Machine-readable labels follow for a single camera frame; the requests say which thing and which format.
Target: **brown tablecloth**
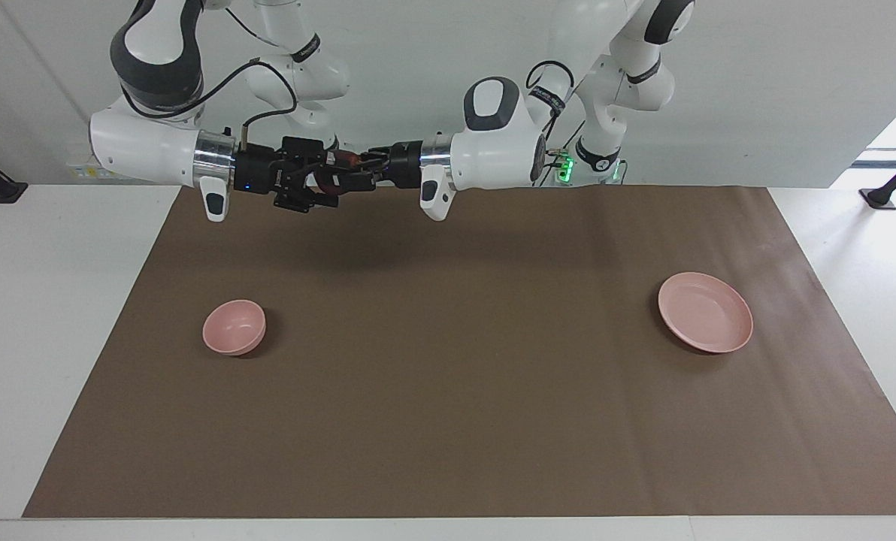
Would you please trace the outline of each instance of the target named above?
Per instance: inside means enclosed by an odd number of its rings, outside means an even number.
[[[896,417],[764,189],[174,203],[28,517],[896,514]],[[679,271],[752,342],[683,346]],[[249,358],[201,342],[251,298]]]

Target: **table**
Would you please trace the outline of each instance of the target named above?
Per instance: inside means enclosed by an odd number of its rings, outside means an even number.
[[[18,521],[177,190],[33,186],[0,206],[0,537],[896,539],[896,517]],[[896,212],[771,192],[896,410]]]

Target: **plate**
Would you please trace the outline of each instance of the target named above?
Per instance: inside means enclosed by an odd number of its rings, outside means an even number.
[[[658,310],[675,336],[703,352],[736,352],[755,327],[746,299],[708,274],[681,273],[665,280]]]

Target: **pink plate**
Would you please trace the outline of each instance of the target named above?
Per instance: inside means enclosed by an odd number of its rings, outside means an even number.
[[[736,352],[752,338],[754,323],[746,299],[708,274],[682,273],[665,280],[658,308],[675,336],[703,352]]]
[[[265,311],[252,301],[231,301],[207,316],[201,338],[214,352],[236,357],[251,352],[265,338]]]

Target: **green led indicator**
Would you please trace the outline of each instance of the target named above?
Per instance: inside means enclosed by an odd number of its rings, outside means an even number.
[[[565,157],[562,162],[562,169],[558,172],[558,181],[562,184],[571,184],[571,172],[575,168],[575,160],[571,157]]]

